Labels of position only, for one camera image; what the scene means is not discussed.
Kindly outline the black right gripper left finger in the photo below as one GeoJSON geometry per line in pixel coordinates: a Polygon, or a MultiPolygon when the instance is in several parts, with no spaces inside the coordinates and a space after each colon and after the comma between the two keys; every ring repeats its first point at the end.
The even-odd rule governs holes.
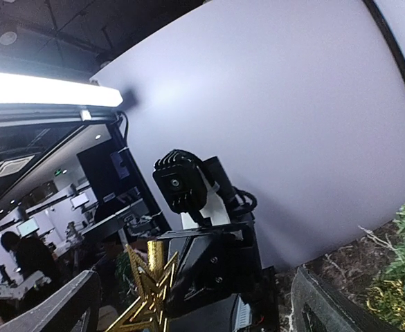
{"type": "Polygon", "coordinates": [[[38,306],[0,326],[0,331],[96,331],[101,284],[84,270],[38,306]]]}

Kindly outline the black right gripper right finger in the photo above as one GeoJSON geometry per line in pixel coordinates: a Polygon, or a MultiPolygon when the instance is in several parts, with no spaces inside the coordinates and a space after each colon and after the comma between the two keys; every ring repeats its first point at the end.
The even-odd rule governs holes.
{"type": "Polygon", "coordinates": [[[291,285],[297,331],[383,332],[398,328],[357,306],[306,268],[300,267],[291,285]]]}

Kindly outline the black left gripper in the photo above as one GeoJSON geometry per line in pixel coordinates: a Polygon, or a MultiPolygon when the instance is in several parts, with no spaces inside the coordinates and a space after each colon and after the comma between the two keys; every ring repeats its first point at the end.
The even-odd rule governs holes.
{"type": "Polygon", "coordinates": [[[157,239],[168,259],[178,259],[164,302],[167,315],[186,315],[258,287],[263,272],[254,225],[244,221],[169,231],[157,239]]]}

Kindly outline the gold star tree topper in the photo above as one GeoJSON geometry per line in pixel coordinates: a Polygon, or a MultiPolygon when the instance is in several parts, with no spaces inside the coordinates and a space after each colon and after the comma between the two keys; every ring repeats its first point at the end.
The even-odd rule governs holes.
{"type": "Polygon", "coordinates": [[[107,329],[108,331],[168,331],[169,318],[165,301],[173,286],[178,265],[178,254],[165,260],[165,245],[148,241],[147,259],[143,260],[127,245],[132,274],[138,297],[107,329]]]}

